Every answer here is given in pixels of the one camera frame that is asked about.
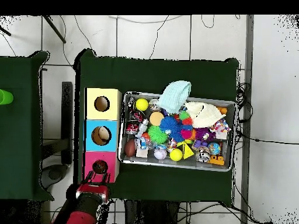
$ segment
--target yellow tennis ball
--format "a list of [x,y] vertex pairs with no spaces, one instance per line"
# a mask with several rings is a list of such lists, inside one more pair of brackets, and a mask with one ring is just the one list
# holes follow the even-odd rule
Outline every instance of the yellow tennis ball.
[[175,162],[178,162],[179,160],[181,160],[181,158],[183,157],[183,152],[180,151],[180,149],[174,149],[171,153],[170,153],[170,157],[172,160],[174,160]]
[[140,98],[136,101],[136,108],[140,111],[145,111],[148,108],[147,100]]

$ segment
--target stacked boxes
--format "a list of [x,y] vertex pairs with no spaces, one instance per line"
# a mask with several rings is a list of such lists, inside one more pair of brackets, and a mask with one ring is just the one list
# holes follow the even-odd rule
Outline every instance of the stacked boxes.
[[[117,89],[86,88],[86,145],[84,176],[96,171],[96,164],[106,164],[113,183],[119,173],[117,146],[119,143],[119,121],[121,93]],[[93,182],[102,181],[95,174]]]

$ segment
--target dark green tablecloth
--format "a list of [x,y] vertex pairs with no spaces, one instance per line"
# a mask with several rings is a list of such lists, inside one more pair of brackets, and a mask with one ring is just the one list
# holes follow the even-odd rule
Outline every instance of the dark green tablecloth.
[[0,106],[0,199],[53,199],[39,186],[39,69],[47,58],[47,52],[0,57],[0,89],[14,96],[12,104]]
[[[114,88],[122,93],[162,93],[178,80],[192,84],[190,97],[231,100],[236,98],[238,61],[166,61],[94,56],[90,49],[76,58],[76,99],[79,97],[79,181],[82,179],[84,88]],[[228,172],[173,167],[120,164],[110,185],[112,198],[170,201],[222,201],[231,205],[232,170]]]

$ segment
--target gray plastic bin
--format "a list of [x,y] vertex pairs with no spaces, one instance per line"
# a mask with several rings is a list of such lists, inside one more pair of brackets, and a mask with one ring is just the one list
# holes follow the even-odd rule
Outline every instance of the gray plastic bin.
[[[232,168],[232,162],[233,162],[233,148],[235,143],[235,135],[236,135],[236,129],[235,126],[237,124],[237,112],[238,112],[238,106],[233,101],[224,101],[224,100],[210,100],[210,99],[201,99],[201,98],[187,98],[187,102],[205,102],[215,105],[216,107],[226,107],[227,108],[227,114],[225,117],[225,120],[228,124],[228,126],[231,128],[231,131],[228,134],[227,140],[221,140],[223,142],[222,147],[222,156],[224,157],[224,165],[216,165],[211,163],[202,163],[197,162],[195,159],[195,155],[187,158],[187,159],[181,159],[178,162],[174,162],[168,157],[166,157],[164,160],[158,160],[154,157],[154,151],[149,150],[148,151],[148,157],[147,158],[141,158],[141,157],[127,157],[124,151],[124,147],[127,143],[127,141],[131,138],[134,138],[134,135],[126,134],[126,121],[129,118],[129,113],[127,109],[127,102],[132,96],[136,100],[139,98],[145,98],[148,101],[151,99],[158,99],[160,97],[160,94],[151,94],[151,93],[139,93],[139,92],[126,92],[123,97],[123,103],[121,108],[121,125],[120,125],[120,138],[119,138],[119,148],[118,148],[118,158],[123,163],[134,163],[134,164],[140,164],[140,165],[149,165],[149,166],[164,166],[164,167],[180,167],[184,169],[199,169],[199,170],[211,170],[211,171],[219,171],[219,172],[227,172]],[[145,111],[145,115],[149,116],[150,110],[147,109]]]

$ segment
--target hole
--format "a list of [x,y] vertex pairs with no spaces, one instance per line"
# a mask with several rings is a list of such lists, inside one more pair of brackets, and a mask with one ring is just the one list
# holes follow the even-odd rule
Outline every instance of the hole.
[[101,111],[101,112],[107,111],[109,107],[110,107],[110,102],[107,97],[100,96],[96,98],[95,109],[97,109],[97,111]]
[[97,160],[93,165],[92,165],[92,170],[96,174],[104,174],[108,171],[108,164],[104,160]]
[[111,132],[106,126],[96,127],[91,134],[91,139],[97,145],[106,145],[111,140]]

